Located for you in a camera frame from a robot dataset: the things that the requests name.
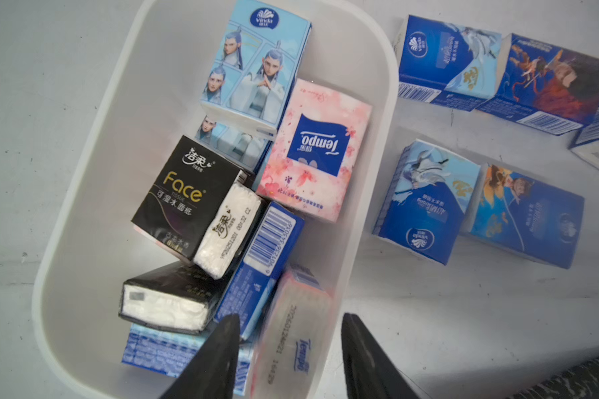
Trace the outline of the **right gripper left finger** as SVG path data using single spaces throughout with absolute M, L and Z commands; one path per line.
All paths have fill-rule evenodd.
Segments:
M 160 399 L 232 398 L 240 345 L 240 319 L 225 317 L 180 377 Z

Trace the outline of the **pink tissue pack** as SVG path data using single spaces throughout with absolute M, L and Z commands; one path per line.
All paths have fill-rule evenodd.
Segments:
M 298 79 L 256 193 L 336 222 L 372 111 L 352 96 Z

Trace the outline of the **pink Tempo side pack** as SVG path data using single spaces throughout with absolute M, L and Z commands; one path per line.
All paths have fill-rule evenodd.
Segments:
M 306 398 L 322 354 L 331 298 L 309 269 L 288 264 L 257 346 L 252 398 Z

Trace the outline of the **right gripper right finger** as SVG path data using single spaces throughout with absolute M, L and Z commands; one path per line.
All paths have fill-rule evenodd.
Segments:
M 344 314 L 341 345 L 348 398 L 419 398 L 357 314 Z

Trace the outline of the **blue orange pack second row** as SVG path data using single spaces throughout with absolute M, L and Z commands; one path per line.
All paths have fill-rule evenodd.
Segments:
M 482 165 L 460 232 L 535 262 L 572 267 L 585 199 L 496 164 Z

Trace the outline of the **blue white pack second row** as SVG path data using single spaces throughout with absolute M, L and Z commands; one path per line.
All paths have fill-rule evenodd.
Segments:
M 373 235 L 446 266 L 480 171 L 461 155 L 414 141 L 399 158 Z

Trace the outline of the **blue red tissue pack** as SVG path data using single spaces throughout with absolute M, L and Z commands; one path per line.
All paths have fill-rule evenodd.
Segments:
M 593 123 L 599 58 L 512 33 L 502 41 L 496 86 L 479 111 L 560 136 Z

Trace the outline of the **blue white tissue pack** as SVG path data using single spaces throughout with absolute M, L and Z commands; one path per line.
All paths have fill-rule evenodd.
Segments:
M 394 42 L 398 97 L 472 111 L 496 92 L 500 33 L 407 16 Z

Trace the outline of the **light blue tissue pack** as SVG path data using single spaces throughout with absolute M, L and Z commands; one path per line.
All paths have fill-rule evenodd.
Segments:
M 238 1 L 201 94 L 209 118 L 273 141 L 312 24 L 260 1 Z

